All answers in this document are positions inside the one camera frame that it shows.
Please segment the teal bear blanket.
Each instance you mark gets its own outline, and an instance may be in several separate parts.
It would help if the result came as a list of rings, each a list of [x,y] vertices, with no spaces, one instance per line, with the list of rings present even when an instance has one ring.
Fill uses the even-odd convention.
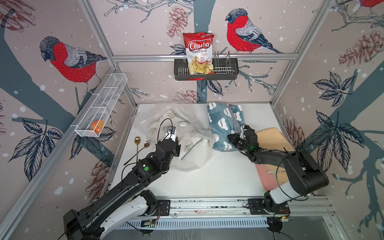
[[[219,152],[236,151],[228,135],[241,133],[241,126],[245,123],[242,106],[210,102],[207,111],[214,138],[213,148]]]

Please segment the clear plastic vacuum bag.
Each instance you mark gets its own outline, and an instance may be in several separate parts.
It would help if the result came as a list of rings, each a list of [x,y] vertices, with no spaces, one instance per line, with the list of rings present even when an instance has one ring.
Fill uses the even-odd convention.
[[[202,168],[213,152],[214,137],[197,117],[193,104],[160,103],[143,107],[135,115],[134,127],[151,143],[177,137],[180,155],[171,169],[191,172]]]

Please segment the white bear print blanket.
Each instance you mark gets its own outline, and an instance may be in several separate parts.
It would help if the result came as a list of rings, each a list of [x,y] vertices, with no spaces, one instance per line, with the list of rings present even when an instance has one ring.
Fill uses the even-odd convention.
[[[152,141],[164,139],[168,126],[176,127],[176,137],[181,145],[180,159],[196,147],[211,147],[211,134],[208,129],[183,108],[164,110],[147,119],[143,125],[146,137]]]

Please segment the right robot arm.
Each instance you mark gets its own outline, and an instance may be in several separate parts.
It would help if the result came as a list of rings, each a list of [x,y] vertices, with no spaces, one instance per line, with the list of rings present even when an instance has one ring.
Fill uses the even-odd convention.
[[[264,194],[263,207],[266,212],[276,213],[288,201],[306,196],[329,184],[328,176],[307,151],[263,149],[259,146],[255,130],[248,125],[243,130],[242,134],[228,135],[229,142],[252,163],[283,168],[288,177],[286,183]]]

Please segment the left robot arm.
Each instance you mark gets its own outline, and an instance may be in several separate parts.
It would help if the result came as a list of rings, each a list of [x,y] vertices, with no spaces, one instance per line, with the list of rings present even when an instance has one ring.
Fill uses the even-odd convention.
[[[102,221],[130,197],[165,174],[173,157],[180,155],[180,149],[178,139],[164,139],[158,142],[154,152],[139,160],[127,176],[99,200],[80,211],[67,212],[64,215],[64,235],[67,239],[100,239],[103,232]]]

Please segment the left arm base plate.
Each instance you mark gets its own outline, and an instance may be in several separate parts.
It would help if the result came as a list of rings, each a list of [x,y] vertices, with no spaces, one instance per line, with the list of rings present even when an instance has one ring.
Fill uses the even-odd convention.
[[[170,207],[171,207],[170,200],[158,200],[154,208],[154,211],[150,214],[150,216],[155,216],[155,217],[169,216]]]

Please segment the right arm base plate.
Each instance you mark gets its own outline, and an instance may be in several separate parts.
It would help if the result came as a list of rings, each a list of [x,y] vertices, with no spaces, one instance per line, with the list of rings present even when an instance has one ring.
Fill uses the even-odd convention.
[[[269,198],[253,198],[248,199],[246,205],[252,215],[290,215],[291,211],[287,202],[276,204]]]

